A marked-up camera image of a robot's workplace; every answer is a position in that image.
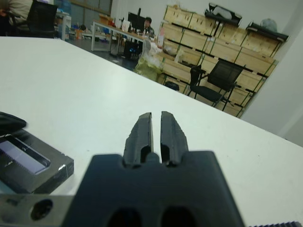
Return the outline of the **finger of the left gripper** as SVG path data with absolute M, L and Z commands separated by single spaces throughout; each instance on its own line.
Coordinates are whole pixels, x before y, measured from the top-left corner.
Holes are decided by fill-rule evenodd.
M 26 127 L 27 122 L 14 115 L 1 112 L 0 113 L 0 130 L 1 131 L 18 131 Z

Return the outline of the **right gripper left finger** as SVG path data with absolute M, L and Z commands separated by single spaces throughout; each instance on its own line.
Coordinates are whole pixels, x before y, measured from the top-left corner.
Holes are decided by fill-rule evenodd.
M 138 117 L 125 142 L 123 166 L 139 168 L 144 163 L 158 163 L 158 155 L 154 153 L 151 112 Z

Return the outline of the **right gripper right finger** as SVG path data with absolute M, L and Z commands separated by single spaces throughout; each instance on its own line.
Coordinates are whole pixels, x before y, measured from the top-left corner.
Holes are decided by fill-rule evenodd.
M 188 152 L 187 139 L 174 115 L 161 112 L 160 152 L 162 163 L 178 166 L 185 152 Z

